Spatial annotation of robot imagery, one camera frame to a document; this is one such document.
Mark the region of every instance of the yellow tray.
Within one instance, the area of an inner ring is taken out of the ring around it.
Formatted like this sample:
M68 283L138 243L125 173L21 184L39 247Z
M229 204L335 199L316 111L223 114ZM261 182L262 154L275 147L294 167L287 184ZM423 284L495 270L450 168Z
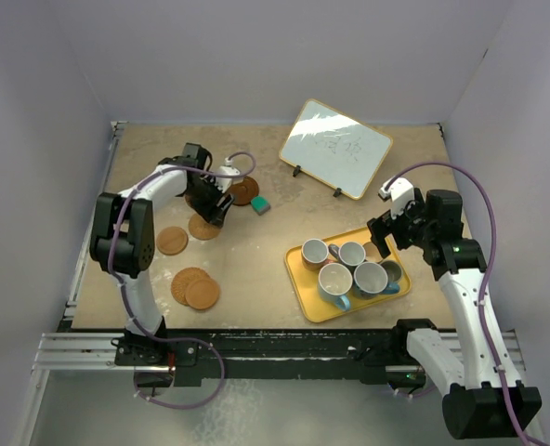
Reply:
M372 262L379 262L382 260L378 254L378 250L370 242L370 232L368 228L361 228L359 230L352 230L343 234L338 234L327 239L323 239L327 244L334 243L341 245L345 242L358 242L362 245L370 243L371 249L366 249L368 260ZM292 283L295 288L295 295L300 301L300 306L304 312L306 319L312 322L324 322L333 318L337 318L341 315L358 311L359 309L369 307L371 305L380 304L381 302L387 302L387 300L395 299L406 295L412 289L412 281L407 274L407 271L403 267L397 251L392 243L389 243L390 256L387 259L395 260L403 268L403 277L399 281L399 292L395 295L380 295L374 299L362 300L353 295L353 292L349 292L347 297L351 302L350 311L342 311L335 305L324 302L319 296L317 290L317 280L319 277L318 271L308 271L302 265L302 246L296 246L290 249L285 255L285 265L292 279Z

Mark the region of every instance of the mug handle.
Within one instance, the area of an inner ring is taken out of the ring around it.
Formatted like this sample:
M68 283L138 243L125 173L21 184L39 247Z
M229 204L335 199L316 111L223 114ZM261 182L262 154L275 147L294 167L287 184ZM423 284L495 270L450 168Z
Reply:
M334 301L334 304L342 311L349 311L351 309L351 302L346 295L340 295Z
M330 244L328 246L329 248L329 253L331 253L331 256L333 256L334 258L337 259L337 262L340 262L341 261L341 257L339 256L339 246L337 246L336 244Z
M386 288L380 293L381 295L395 295L400 291L399 284L396 282L391 282Z

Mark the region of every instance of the gray wall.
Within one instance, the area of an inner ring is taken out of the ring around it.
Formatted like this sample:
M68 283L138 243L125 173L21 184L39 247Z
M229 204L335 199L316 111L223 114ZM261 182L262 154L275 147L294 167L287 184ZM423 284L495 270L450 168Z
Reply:
M45 0L0 0L0 445L62 314L110 124Z
M50 0L112 119L448 118L510 0Z
M517 328L550 440L550 1L513 4L446 126L451 159L493 201L491 292L503 328ZM483 204L458 179L473 233L487 241Z

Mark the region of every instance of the whiteboard frame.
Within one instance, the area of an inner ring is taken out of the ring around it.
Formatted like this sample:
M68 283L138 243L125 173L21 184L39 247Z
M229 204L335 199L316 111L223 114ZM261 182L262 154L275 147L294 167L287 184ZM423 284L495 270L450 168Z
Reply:
M368 180L368 183L366 183L366 187L365 187L364 190L361 192L361 195L358 196L358 197L355 197L355 196L353 196L353 195L349 195L347 192L345 192L343 189L341 189L341 193L342 193L343 195L345 195L346 197L350 198L351 200L359 200L360 198L362 198L362 197L364 196L364 194L366 193L366 191L370 188L370 184L372 183L372 180L373 180L374 177L376 176L376 173L378 172L378 169L380 168L380 166L382 165L382 163L385 161L385 158L386 158L386 156L388 155L388 151L390 151L391 147L393 147L393 144L395 143L395 141L394 141L393 137L391 137L390 135L386 134L385 132L381 132L380 130L378 130L378 129L372 127L371 125L367 125L367 124L363 123L362 121L360 121L360 120L358 120L358 119L356 119L356 118L354 118L354 117L352 117L352 116L348 116L348 115L346 115L346 114L340 112L338 109L335 109L335 108L333 108L333 107L331 107L331 106L329 106L329 105L327 105L327 104L325 104L325 103L323 103L323 102L320 102L320 101L317 100L317 99L310 98L310 99L308 99L308 100L304 103L304 105L302 106L302 110L301 110L300 113L297 115L297 118L295 118L294 125L292 125L292 129L290 130L290 134L288 135L287 139L286 139L285 142L283 143L282 148L279 150L279 158L280 158L284 163L289 164L289 165L290 165L291 167L293 167L293 168L296 168L296 167L297 167L297 164L292 163L291 161L289 161L289 160L287 160L287 159L285 159L285 158L283 157L283 149L285 148L285 145L287 144L287 141L289 140L290 136L292 135L292 132L294 131L294 127L297 125L298 121L300 120L300 117L302 116L302 113L304 113L304 109L307 107L308 103L311 102L311 101L312 101L312 102L316 102L317 104L321 105L322 107L326 107L327 109L332 110L333 112L336 112L336 113L338 113L338 114L341 114L341 115L343 115L343 116L346 116L347 118L354 120L355 122L357 122L357 123L360 124L360 125L363 125L363 126L365 126L365 127L368 127L368 128L370 128L370 129L372 129L374 132L379 133L379 134L383 135L384 137L387 137L387 138L390 140L390 144L388 145L388 148L386 149L385 154L383 155L383 157L382 157L381 160L380 160L380 163L378 164L378 166L376 167L376 169L375 169L374 172L372 173L372 176L371 176L370 179ZM325 185L329 186L331 189L333 189L333 190L339 189L338 186L335 186L335 185L329 183L328 181L326 181L325 179L320 178L320 177L317 177L316 175L314 175L314 174L312 174L312 173L310 173L310 172L304 170L304 169L302 168L302 166L300 166L300 168L302 169L302 170L301 170L302 173L304 173L304 174L306 174L306 175L309 175L309 176L313 177L314 179L317 179L317 180L320 181L321 183L324 183Z

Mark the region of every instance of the green eraser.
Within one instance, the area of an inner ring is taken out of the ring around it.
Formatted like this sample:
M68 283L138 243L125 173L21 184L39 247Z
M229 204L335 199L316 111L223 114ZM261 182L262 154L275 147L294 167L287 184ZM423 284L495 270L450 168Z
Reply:
M255 209L255 212L260 216L265 214L271 208L271 205L268 203L268 201L265 200L260 195L257 195L255 198L253 198L250 201L250 205L253 206L253 209Z

